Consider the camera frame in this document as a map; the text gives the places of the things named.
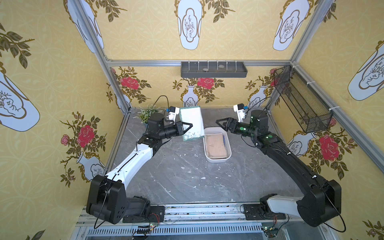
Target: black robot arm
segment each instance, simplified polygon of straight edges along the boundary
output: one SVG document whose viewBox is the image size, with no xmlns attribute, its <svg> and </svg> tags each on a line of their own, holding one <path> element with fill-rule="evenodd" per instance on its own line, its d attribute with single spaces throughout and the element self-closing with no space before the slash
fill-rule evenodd
<svg viewBox="0 0 384 240">
<path fill-rule="evenodd" d="M 316 227 L 341 213 L 341 187 L 315 174 L 293 155 L 276 134 L 268 130 L 266 111 L 253 110 L 250 124 L 234 118 L 219 119 L 216 123 L 226 131 L 250 137 L 254 145 L 279 164 L 298 185 L 304 197 L 298 200 L 297 211 L 310 226 Z"/>
</svg>

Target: potted plant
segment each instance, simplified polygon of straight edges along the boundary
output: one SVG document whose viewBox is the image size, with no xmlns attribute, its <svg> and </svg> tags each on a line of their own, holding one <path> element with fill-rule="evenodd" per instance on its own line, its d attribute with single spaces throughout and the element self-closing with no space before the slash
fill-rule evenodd
<svg viewBox="0 0 384 240">
<path fill-rule="evenodd" d="M 134 116 L 133 118 L 140 118 L 141 119 L 141 122 L 144 123 L 144 124 L 148 124 L 148 119 L 149 117 L 153 114 L 153 113 L 158 113 L 159 112 L 159 108 L 155 107 L 155 106 L 148 106 L 146 108 L 142 108 L 140 110 L 140 112 L 137 113 L 136 116 Z"/>
</svg>

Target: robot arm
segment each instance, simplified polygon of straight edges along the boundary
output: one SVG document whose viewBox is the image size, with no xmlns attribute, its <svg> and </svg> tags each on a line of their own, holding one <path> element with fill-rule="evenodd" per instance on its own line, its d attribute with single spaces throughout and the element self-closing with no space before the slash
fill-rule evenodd
<svg viewBox="0 0 384 240">
<path fill-rule="evenodd" d="M 131 154 L 105 176 L 97 175 L 92 179 L 86 207 L 88 214 L 113 224 L 126 215 L 128 201 L 125 191 L 133 176 L 156 154 L 164 144 L 163 139 L 183 135 L 192 127 L 191 123 L 174 122 L 174 119 L 172 116 L 173 123 L 164 126 L 164 116 L 161 113 L 152 114 L 148 119 L 148 130 Z"/>
<path fill-rule="evenodd" d="M 265 204 L 264 216 L 273 217 L 273 213 L 279 212 L 297 215 L 308 225 L 316 227 L 341 213 L 340 185 L 335 180 L 327 181 L 315 175 L 276 134 L 268 131 L 266 111 L 253 110 L 250 124 L 234 118 L 220 119 L 216 123 L 226 131 L 250 137 L 255 147 L 278 163 L 304 194 L 303 198 L 278 195 L 261 198 Z"/>
</svg>

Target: vase illustration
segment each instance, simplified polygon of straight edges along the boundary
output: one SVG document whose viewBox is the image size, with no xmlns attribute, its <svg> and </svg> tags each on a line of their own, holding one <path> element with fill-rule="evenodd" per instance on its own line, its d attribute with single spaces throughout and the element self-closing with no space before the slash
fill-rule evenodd
<svg viewBox="0 0 384 240">
<path fill-rule="evenodd" d="M 260 86 L 259 91 L 249 98 L 249 102 L 248 102 L 249 108 L 252 107 L 253 105 L 260 107 L 263 104 L 266 98 L 264 90 L 267 87 L 268 86 Z"/>
<path fill-rule="evenodd" d="M 355 100 L 364 100 L 379 91 L 384 85 L 384 41 L 367 59 L 348 85 L 349 94 Z"/>
<path fill-rule="evenodd" d="M 95 156 L 91 158 L 86 158 L 84 152 L 81 152 L 80 157 L 77 159 L 76 163 L 80 163 L 84 166 L 84 175 L 90 181 L 96 175 L 103 175 L 104 164 Z"/>
<path fill-rule="evenodd" d="M 40 114 L 29 99 L 5 75 L 0 79 L 0 124 L 24 132 L 36 125 Z"/>
<path fill-rule="evenodd" d="M 183 96 L 183 107 L 194 107 L 199 102 L 199 97 L 193 92 L 195 86 L 187 86 L 188 92 Z"/>
<path fill-rule="evenodd" d="M 296 155 L 297 157 L 301 157 L 308 151 L 308 143 L 310 142 L 310 140 L 315 137 L 316 136 L 313 134 L 313 132 L 308 133 L 306 135 L 297 134 L 290 140 L 287 146 L 294 155 Z"/>
<path fill-rule="evenodd" d="M 75 24 L 77 30 L 79 31 L 81 37 L 83 38 L 85 44 L 87 44 L 87 46 L 91 50 L 91 52 L 95 53 L 96 47 L 93 46 L 92 43 L 89 41 L 89 39 L 91 39 L 91 36 L 87 35 L 87 33 L 85 32 L 85 26 L 83 25 L 83 23 L 81 21 L 78 20 L 78 16 L 77 16 L 76 10 L 75 10 L 76 8 L 74 5 L 74 1 L 75 0 L 66 0 L 66 2 L 67 2 L 66 8 L 68 10 L 68 13 L 69 13 L 73 23 Z M 104 43 L 103 43 L 103 39 L 101 37 L 99 25 L 97 24 L 96 18 L 93 15 L 93 11 L 92 11 L 91 7 L 89 6 L 89 4 L 85 0 L 80 0 L 80 3 L 84 7 L 85 13 L 90 20 L 92 30 L 96 35 L 96 38 L 100 44 L 100 47 L 104 48 Z"/>
<path fill-rule="evenodd" d="M 289 46 L 310 9 L 308 0 L 288 0 L 285 3 L 273 41 L 275 50 L 283 51 Z"/>
<path fill-rule="evenodd" d="M 177 24 L 181 45 L 194 50 L 199 44 L 203 6 L 198 0 L 180 0 L 177 6 Z"/>
</svg>

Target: metal vent grille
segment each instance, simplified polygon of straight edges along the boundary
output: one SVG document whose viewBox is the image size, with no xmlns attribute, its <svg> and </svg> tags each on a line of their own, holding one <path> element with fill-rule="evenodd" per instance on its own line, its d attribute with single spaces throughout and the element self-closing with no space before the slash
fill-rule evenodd
<svg viewBox="0 0 384 240">
<path fill-rule="evenodd" d="M 333 113 L 313 91 L 310 84 L 293 69 L 285 66 L 275 71 L 275 87 L 305 133 L 328 128 Z"/>
<path fill-rule="evenodd" d="M 177 224 L 160 225 L 147 235 L 190 235 L 213 233 L 262 233 L 261 223 L 216 223 L 216 224 Z M 94 236 L 131 236 L 137 232 L 137 226 L 112 226 L 93 229 L 89 227 L 88 237 Z"/>
</svg>

